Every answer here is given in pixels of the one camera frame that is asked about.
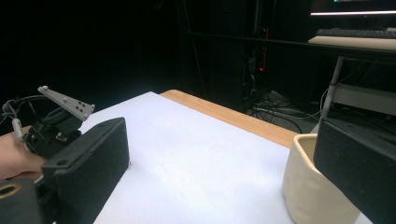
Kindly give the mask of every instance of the metal bracket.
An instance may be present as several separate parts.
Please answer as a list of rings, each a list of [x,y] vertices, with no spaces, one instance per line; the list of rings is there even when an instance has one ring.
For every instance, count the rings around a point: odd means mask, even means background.
[[[85,121],[95,109],[95,105],[88,105],[57,91],[52,91],[48,86],[39,87],[38,91],[82,121]]]

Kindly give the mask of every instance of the white table surface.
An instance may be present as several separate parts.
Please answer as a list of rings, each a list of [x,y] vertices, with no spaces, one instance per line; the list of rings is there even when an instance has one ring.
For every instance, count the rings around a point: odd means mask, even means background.
[[[118,117],[132,165],[95,223],[293,223],[281,190],[288,148],[153,92],[92,114],[81,130]]]

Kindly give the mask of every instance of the human hand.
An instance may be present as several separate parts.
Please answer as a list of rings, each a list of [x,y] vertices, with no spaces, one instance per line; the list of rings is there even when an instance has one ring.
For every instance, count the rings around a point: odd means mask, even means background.
[[[22,132],[27,133],[29,128],[22,128]],[[20,143],[15,133],[0,136],[0,182],[21,177],[36,180],[41,176],[44,162],[44,158],[31,153],[26,144]]]

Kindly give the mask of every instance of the wooden tabletop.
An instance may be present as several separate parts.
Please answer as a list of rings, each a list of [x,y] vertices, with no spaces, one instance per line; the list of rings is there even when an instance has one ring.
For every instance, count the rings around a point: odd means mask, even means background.
[[[284,147],[290,147],[293,137],[297,134],[274,124],[231,110],[227,107],[210,103],[182,91],[170,90],[161,93],[161,96],[204,113],[212,118],[232,124],[250,133],[255,133],[258,136],[276,142]]]

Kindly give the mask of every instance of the keyboard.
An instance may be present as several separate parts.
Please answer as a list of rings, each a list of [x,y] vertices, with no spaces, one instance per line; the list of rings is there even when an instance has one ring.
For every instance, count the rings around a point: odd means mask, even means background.
[[[356,37],[356,38],[396,39],[396,31],[377,31],[377,30],[319,29],[317,31],[317,35]]]

